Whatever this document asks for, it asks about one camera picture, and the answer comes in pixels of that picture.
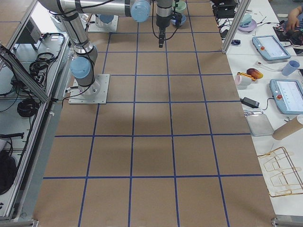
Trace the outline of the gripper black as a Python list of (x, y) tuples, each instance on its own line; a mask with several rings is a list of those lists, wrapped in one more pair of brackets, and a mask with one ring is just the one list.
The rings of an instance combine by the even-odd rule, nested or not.
[(159, 27), (159, 48), (162, 48), (165, 41), (165, 28), (170, 25), (171, 16), (162, 17), (156, 15), (156, 25)]

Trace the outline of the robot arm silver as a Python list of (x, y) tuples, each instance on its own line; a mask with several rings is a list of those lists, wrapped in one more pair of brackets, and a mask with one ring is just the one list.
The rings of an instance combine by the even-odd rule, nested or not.
[(114, 15), (102, 15), (96, 14), (95, 15), (95, 24), (97, 27), (105, 27), (112, 24), (114, 20)]
[(150, 0), (41, 0), (40, 4), (58, 15), (74, 45), (77, 56), (89, 61), (89, 71), (74, 75), (82, 90), (95, 82), (94, 64), (98, 56), (96, 48), (89, 41), (79, 14), (98, 14), (132, 17), (137, 23), (147, 20), (151, 11)]

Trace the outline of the person hand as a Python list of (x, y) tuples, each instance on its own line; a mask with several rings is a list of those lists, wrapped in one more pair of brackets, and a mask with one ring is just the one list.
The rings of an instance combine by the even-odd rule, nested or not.
[(300, 27), (300, 21), (298, 19), (298, 16), (302, 14), (303, 9), (301, 6), (298, 6), (291, 10), (288, 14), (288, 20), (286, 25), (286, 31), (292, 30), (294, 31), (296, 28)]

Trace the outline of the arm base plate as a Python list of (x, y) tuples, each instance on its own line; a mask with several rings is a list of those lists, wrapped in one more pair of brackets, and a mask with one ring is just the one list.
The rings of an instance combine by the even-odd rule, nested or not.
[(116, 33), (118, 25), (118, 16), (113, 15), (113, 19), (109, 23), (105, 23), (99, 19), (98, 16), (92, 14), (92, 18), (89, 21), (88, 32), (89, 33)]
[(88, 105), (88, 104), (106, 104), (107, 94), (109, 87), (110, 75), (109, 74), (97, 74), (95, 76), (95, 82), (84, 93), (84, 87), (78, 87), (71, 90), (71, 98), (69, 98), (69, 104), (71, 105)]

